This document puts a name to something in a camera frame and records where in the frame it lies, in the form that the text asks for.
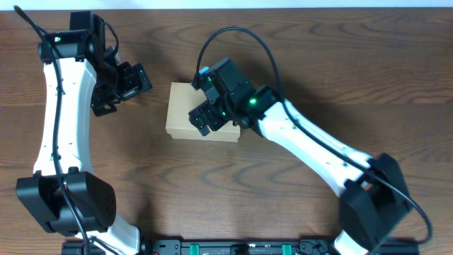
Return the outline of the brown cardboard box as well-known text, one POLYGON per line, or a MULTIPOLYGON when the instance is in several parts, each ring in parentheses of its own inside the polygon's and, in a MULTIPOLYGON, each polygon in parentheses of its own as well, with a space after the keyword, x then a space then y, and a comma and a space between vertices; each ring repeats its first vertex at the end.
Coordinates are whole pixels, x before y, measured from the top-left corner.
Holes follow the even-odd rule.
POLYGON ((227 123, 218 131, 202 136, 190 123, 188 113, 206 100, 202 91, 196 91, 189 83, 172 82, 168 102, 166 132, 175 140, 205 140, 217 142, 238 142, 239 126, 227 123))

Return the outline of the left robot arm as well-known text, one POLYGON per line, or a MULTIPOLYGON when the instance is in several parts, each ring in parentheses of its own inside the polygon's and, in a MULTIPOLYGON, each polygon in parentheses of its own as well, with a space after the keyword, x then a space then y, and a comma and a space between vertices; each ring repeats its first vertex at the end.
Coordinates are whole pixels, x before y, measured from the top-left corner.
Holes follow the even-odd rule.
POLYGON ((151 253, 140 229, 118 214, 113 187, 91 163, 91 116, 114 113, 117 104, 151 88, 142 65, 121 62, 117 46, 106 46, 110 30, 91 11, 71 13, 66 31, 35 26, 45 120, 33 175, 17 180, 16 195, 44 231, 71 238, 63 254, 151 253))

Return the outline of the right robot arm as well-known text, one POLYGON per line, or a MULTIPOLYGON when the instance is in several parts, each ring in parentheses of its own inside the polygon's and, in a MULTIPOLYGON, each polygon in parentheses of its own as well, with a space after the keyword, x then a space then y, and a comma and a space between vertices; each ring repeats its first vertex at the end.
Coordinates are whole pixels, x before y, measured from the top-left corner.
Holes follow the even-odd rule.
POLYGON ((206 136, 229 121, 252 129, 304 162, 339 197, 339 254, 371 254, 410 212, 408 187, 397 161, 353 149, 317 127, 269 86, 257 89, 230 59, 200 70, 191 82, 206 100, 189 121, 206 136))

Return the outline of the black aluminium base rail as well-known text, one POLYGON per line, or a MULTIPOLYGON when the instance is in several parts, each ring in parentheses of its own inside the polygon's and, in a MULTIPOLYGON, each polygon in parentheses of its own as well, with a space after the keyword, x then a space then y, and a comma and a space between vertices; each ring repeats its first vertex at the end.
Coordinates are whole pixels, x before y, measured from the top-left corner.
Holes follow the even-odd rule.
POLYGON ((236 241, 181 241, 156 240, 139 247, 139 254, 151 255, 334 255, 330 242, 320 239, 305 240, 236 240, 236 241))

